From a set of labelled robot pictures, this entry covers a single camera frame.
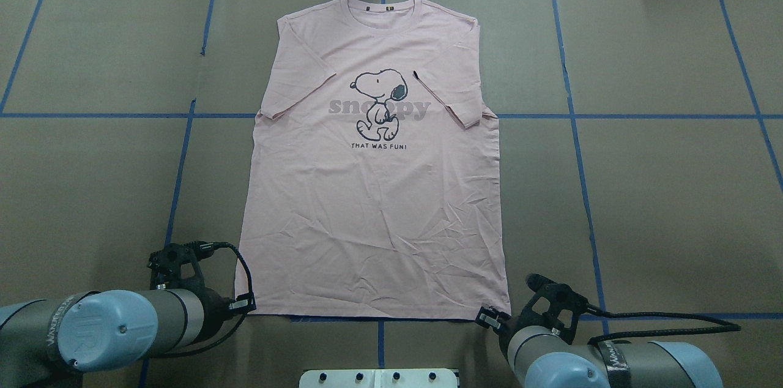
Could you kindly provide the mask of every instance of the cartoon dog graphic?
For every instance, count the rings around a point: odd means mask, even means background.
[[[356,122],[356,131],[374,142],[394,139],[399,131],[399,119],[397,114],[389,112],[386,102],[400,101],[408,95],[408,84],[399,71],[388,68],[377,73],[361,73],[351,82],[351,88],[375,101],[367,109],[367,121]]]

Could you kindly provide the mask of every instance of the pink t-shirt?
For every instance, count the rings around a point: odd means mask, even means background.
[[[240,240],[255,313],[509,312],[476,19],[425,0],[334,0],[278,29]]]

